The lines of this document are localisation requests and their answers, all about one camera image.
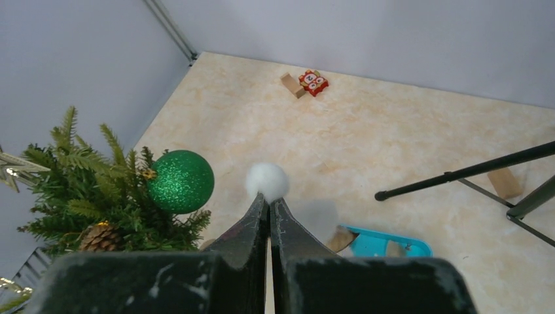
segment black tripod leg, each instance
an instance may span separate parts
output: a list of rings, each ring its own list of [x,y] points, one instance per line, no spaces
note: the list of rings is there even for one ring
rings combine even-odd
[[[551,179],[519,201],[513,208],[509,209],[507,215],[522,219],[526,214],[542,206],[542,204],[553,197],[555,197],[555,176],[551,177]]]
[[[529,149],[521,150],[520,152],[515,152],[514,154],[506,155],[496,159],[492,159],[487,162],[482,162],[481,164],[476,164],[474,166],[466,167],[454,172],[446,172],[444,175],[439,175],[438,177],[433,177],[424,181],[413,183],[410,185],[402,186],[389,191],[381,191],[376,193],[374,196],[377,201],[385,201],[393,196],[398,196],[401,194],[406,194],[418,190],[423,190],[424,188],[431,188],[432,186],[444,184],[451,181],[456,181],[464,179],[467,177],[472,177],[482,173],[487,173],[493,170],[510,167],[516,164],[521,164],[523,162],[529,162],[531,160],[536,160],[539,158],[551,156],[555,154],[555,141],[532,147]]]

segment glittery green bauble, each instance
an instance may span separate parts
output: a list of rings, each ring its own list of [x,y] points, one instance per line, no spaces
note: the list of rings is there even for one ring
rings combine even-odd
[[[174,150],[152,165],[156,178],[149,180],[149,194],[157,206],[173,214],[200,209],[214,191],[214,172],[199,154]]]

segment white pom pom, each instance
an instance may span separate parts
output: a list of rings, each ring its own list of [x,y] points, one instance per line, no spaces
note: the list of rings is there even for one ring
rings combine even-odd
[[[304,201],[290,210],[296,221],[323,244],[331,240],[339,226],[339,212],[332,200]]]
[[[289,192],[289,178],[278,165],[263,162],[251,167],[245,187],[252,200],[260,192],[268,203],[272,203]]]

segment white wall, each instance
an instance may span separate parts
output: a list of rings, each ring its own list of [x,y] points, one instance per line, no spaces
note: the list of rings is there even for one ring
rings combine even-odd
[[[163,0],[195,49],[555,108],[553,0]]]
[[[106,151],[98,124],[132,148],[169,98],[188,61],[139,0],[0,1],[0,145],[12,154],[50,141],[68,106],[79,133]],[[34,197],[0,184],[0,277],[36,246],[15,228]]]

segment marble pattern floor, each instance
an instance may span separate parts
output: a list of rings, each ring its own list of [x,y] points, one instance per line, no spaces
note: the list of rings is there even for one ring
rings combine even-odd
[[[205,239],[248,209],[249,167],[275,162],[291,176],[290,204],[332,199],[346,224],[428,242],[462,273],[480,313],[552,312],[555,249],[502,205],[460,183],[385,202],[374,193],[552,141],[555,111],[337,73],[322,73],[330,86],[317,97],[296,99],[279,78],[304,70],[205,52],[137,144],[211,163]],[[511,169],[526,194],[555,173],[555,157]],[[487,176],[470,180],[494,192]],[[526,222],[555,237],[554,205]]]

